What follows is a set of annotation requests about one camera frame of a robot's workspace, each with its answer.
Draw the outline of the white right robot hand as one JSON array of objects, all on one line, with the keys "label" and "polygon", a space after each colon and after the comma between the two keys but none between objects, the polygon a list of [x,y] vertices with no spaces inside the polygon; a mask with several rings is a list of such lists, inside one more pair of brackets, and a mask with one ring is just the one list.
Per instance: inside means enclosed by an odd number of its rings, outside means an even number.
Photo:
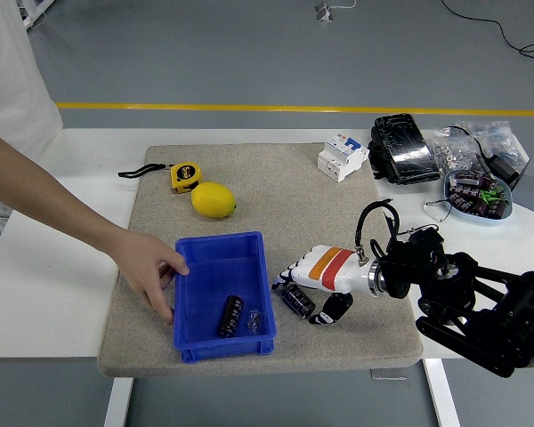
[{"label": "white right robot hand", "polygon": [[[304,290],[329,294],[322,309]],[[313,325],[336,323],[353,304],[354,292],[378,297],[385,292],[378,262],[357,252],[336,246],[315,246],[297,262],[282,271],[271,289],[301,318]]]}]

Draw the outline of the person's hand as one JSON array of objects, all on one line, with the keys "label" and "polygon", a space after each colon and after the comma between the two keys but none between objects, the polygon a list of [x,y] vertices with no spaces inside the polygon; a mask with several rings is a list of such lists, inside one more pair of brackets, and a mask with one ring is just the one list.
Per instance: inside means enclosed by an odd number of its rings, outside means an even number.
[{"label": "person's hand", "polygon": [[184,258],[158,238],[130,230],[116,234],[108,255],[125,275],[130,288],[171,326],[174,312],[164,290],[176,275],[189,274]]}]

